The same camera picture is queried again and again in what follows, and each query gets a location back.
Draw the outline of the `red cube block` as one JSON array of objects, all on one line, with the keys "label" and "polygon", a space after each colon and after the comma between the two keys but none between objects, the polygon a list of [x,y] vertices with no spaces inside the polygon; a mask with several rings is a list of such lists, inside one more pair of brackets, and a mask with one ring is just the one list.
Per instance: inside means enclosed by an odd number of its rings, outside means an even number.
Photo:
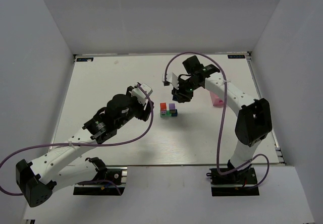
[{"label": "red cube block", "polygon": [[160,103],[160,110],[162,111],[167,110],[167,104],[165,102]]}]

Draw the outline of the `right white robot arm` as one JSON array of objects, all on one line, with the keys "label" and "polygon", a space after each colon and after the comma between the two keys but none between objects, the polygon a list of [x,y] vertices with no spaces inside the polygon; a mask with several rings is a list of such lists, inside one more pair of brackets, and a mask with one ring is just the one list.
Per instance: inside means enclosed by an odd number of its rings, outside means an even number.
[{"label": "right white robot arm", "polygon": [[254,153],[259,144],[272,131],[270,104],[264,98],[256,99],[238,89],[215,60],[211,60],[210,65],[204,66],[198,59],[199,53],[192,52],[190,55],[183,61],[186,79],[165,71],[163,84],[172,85],[173,101],[178,103],[190,102],[194,91],[199,88],[214,93],[224,102],[218,146],[222,140],[226,109],[230,108],[234,112],[237,117],[235,125],[237,145],[228,161],[228,170],[218,173],[225,176],[244,171],[257,157]]}]

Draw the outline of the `pink plastic box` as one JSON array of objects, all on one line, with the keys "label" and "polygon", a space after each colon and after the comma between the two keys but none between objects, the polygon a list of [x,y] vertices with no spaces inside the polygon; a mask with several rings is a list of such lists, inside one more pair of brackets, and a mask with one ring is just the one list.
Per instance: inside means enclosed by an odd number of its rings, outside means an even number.
[{"label": "pink plastic box", "polygon": [[211,102],[212,105],[215,107],[222,107],[224,105],[224,102],[222,99],[220,99],[216,94],[213,92],[210,92]]}]

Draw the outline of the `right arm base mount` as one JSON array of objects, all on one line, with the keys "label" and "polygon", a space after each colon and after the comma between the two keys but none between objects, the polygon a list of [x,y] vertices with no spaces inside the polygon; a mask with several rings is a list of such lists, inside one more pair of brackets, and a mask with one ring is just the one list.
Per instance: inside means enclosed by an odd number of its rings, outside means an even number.
[{"label": "right arm base mount", "polygon": [[216,168],[209,169],[206,177],[210,180],[212,197],[259,196],[257,176],[253,167],[220,175]]}]

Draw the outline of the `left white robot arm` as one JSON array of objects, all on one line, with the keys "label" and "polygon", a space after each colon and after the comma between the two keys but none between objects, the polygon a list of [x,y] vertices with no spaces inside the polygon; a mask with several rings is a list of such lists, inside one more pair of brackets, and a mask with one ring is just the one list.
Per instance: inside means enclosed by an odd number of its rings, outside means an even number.
[{"label": "left white robot arm", "polygon": [[117,94],[105,107],[73,134],[66,142],[31,161],[16,164],[16,183],[30,207],[37,207],[64,187],[85,183],[108,182],[108,169],[98,157],[87,157],[80,165],[70,163],[86,152],[104,147],[131,119],[153,120],[152,89],[146,84],[129,86],[126,94]]}]

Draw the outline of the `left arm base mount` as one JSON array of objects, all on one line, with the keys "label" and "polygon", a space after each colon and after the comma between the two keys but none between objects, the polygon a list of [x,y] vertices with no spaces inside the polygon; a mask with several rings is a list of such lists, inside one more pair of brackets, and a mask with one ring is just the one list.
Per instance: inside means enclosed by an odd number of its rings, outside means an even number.
[{"label": "left arm base mount", "polygon": [[83,181],[74,185],[75,196],[121,196],[125,190],[127,168],[108,167],[98,157],[86,158],[93,164],[96,174],[90,181]]}]

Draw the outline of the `green ridged block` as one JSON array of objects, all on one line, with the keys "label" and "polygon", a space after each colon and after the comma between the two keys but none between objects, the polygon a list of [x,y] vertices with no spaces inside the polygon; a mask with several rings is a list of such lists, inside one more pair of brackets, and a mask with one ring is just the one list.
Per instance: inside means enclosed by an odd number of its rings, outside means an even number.
[{"label": "green ridged block", "polygon": [[161,117],[161,118],[171,117],[171,113],[170,113],[169,111],[167,111],[167,114],[166,114],[166,115],[162,115],[162,114],[160,113],[160,117]]}]

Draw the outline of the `small dark blue cube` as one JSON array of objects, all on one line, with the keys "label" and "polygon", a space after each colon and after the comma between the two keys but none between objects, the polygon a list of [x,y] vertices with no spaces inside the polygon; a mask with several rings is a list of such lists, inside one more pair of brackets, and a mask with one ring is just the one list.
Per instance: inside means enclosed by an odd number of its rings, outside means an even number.
[{"label": "small dark blue cube", "polygon": [[178,111],[176,110],[175,114],[171,114],[172,117],[177,117],[178,116]]}]

